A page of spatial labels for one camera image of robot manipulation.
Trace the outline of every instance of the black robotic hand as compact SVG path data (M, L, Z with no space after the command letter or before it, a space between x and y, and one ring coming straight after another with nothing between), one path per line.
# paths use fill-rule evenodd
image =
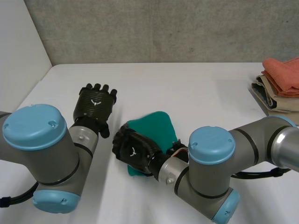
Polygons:
M116 102L117 90L113 89L109 93L109 86L87 84L79 93L79 99L74 110L73 118L76 125L88 123L91 129L99 132L103 138L110 135L107 120L112 112L112 107Z
M145 175L152 175L149 163L155 154L162 151L152 139L135 132L125 124L114 137L112 152L118 160Z

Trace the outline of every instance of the gray concrete wall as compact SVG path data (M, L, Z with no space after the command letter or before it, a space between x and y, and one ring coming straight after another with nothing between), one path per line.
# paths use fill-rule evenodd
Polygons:
M53 65L299 56L299 0L25 0Z

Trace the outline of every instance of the green towel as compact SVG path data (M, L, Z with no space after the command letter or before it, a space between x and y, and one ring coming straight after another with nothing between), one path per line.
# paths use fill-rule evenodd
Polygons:
M170 117L165 112L157 111L143 118L130 120L127 124L137 133L155 141L163 153L172 148L173 142L178 141ZM128 173L130 176L143 175L130 166L128 166Z

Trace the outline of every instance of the folded towel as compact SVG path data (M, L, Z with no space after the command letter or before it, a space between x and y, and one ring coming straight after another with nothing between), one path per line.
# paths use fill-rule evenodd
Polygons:
M148 114L145 117L129 120L128 127L158 144L163 153L172 148L172 143L178 141L169 115L162 111ZM143 175L138 170L128 166L130 176Z
M263 62L265 75L275 87L275 93L282 97L299 97L299 58L282 63L273 58Z
M265 76L256 77L251 89L267 109L267 115L282 115L299 125L299 98L285 98L275 95L275 87Z

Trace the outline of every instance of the stack of folded towels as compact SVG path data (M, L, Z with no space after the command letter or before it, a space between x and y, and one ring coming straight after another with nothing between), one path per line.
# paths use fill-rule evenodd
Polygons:
M251 87L269 115L283 115L299 125L299 57L288 62L273 58L263 62L265 71Z

